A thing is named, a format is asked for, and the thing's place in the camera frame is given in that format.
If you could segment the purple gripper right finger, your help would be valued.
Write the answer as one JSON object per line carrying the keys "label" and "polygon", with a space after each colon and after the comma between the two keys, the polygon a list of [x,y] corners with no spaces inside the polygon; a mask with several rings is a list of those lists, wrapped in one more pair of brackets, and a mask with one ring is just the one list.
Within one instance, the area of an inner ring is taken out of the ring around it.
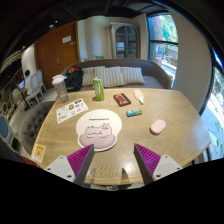
{"label": "purple gripper right finger", "polygon": [[134,155],[145,185],[182,169],[169,155],[160,156],[137,143],[134,144]]}

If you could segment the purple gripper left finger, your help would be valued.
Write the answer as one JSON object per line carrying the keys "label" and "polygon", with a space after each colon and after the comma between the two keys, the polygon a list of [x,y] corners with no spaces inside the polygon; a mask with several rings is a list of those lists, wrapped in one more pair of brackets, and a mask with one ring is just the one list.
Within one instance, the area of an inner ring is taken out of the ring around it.
{"label": "purple gripper left finger", "polygon": [[59,156],[45,168],[45,171],[83,186],[94,154],[94,145],[88,145],[69,156]]}

